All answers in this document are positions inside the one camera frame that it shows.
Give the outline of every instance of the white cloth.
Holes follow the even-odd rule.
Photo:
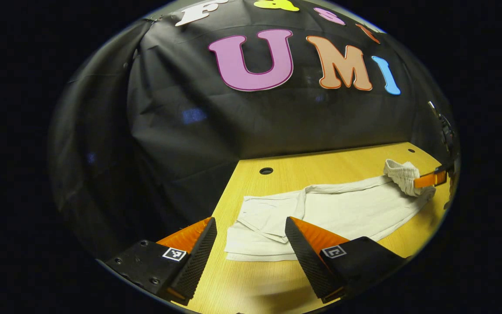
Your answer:
[[[295,260],[285,236],[292,216],[347,239],[378,241],[404,225],[435,194],[414,189],[420,172],[410,163],[387,159],[380,177],[344,184],[316,184],[265,197],[245,196],[235,224],[227,230],[227,259],[247,262]]]

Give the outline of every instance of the screw hole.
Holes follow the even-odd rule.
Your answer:
[[[271,174],[274,170],[271,167],[265,167],[259,170],[260,174]]]

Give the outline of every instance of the fisheye lens view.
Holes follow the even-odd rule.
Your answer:
[[[55,210],[178,312],[322,312],[394,276],[454,210],[460,147],[430,71],[374,24],[324,0],[134,20],[63,87]]]

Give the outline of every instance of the black fabric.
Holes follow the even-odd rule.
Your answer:
[[[181,27],[181,10],[137,22],[100,48],[68,86],[50,137],[54,196],[98,258],[210,216],[240,159],[403,141],[446,159],[427,102],[451,119],[448,102],[407,49],[373,32],[377,44],[341,14],[346,26],[325,20],[309,2],[293,1],[300,12],[254,2],[219,4]],[[273,28],[293,32],[291,78],[266,91],[228,87],[208,45],[246,36],[245,64],[264,72],[271,54],[256,35]],[[341,52],[349,44],[360,48],[373,89],[322,88],[309,35]],[[400,95],[385,91],[371,56],[389,62]]]

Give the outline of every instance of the table surface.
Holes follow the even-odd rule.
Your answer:
[[[316,298],[295,260],[227,260],[224,252],[227,229],[235,223],[245,195],[273,195],[312,184],[340,184],[378,177],[383,175],[386,159],[401,164],[410,161],[421,175],[440,165],[411,143],[239,161],[213,212],[218,233],[207,266],[194,298],[188,306],[181,307],[202,314],[301,314],[327,305]],[[264,167],[273,168],[273,173],[260,174]],[[449,186],[447,182],[436,187],[434,198],[379,244],[402,257],[416,254],[440,225]]]

